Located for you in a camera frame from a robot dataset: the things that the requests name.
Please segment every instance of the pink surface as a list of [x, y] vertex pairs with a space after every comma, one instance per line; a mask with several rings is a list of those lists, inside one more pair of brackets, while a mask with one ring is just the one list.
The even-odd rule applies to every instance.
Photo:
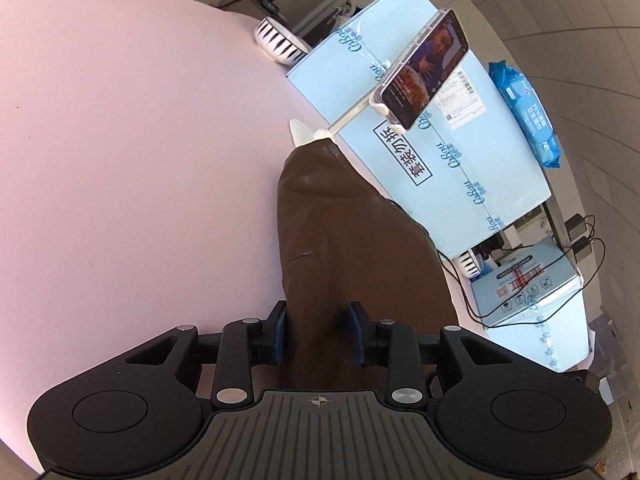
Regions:
[[324, 126], [191, 0], [0, 0], [0, 438], [40, 469], [36, 398], [178, 324], [283, 298], [288, 121]]

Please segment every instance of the ribbed gray panel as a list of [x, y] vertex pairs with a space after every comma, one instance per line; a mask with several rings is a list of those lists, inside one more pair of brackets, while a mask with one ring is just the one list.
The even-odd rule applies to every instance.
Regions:
[[[171, 465], [136, 480], [498, 480], [449, 452], [418, 413], [370, 392], [267, 392], [260, 404], [216, 415]], [[585, 470], [571, 480], [596, 480]], [[56, 473], [42, 480], [66, 480]]]

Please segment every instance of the silver screw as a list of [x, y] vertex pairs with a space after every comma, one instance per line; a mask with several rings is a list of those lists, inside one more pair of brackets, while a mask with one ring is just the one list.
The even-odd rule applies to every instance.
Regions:
[[391, 398], [401, 404], [415, 404], [422, 400], [422, 393], [414, 388], [398, 388], [391, 394]]
[[240, 388], [225, 388], [224, 390], [220, 390], [216, 395], [216, 399], [225, 404], [237, 404], [246, 398], [246, 391]]

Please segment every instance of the white paper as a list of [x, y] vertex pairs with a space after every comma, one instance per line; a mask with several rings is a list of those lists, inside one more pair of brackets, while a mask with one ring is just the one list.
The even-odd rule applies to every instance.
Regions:
[[460, 67], [444, 82], [435, 101], [452, 130], [486, 112], [478, 92]]

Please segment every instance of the brown leather bag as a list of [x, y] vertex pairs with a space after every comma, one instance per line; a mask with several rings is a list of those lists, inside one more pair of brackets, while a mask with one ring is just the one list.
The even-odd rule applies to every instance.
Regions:
[[357, 366], [351, 352], [351, 301], [372, 320], [395, 319], [418, 334], [458, 323], [427, 231], [366, 182], [331, 140], [300, 146], [287, 159], [278, 236], [287, 299], [281, 388], [382, 387], [384, 369]]

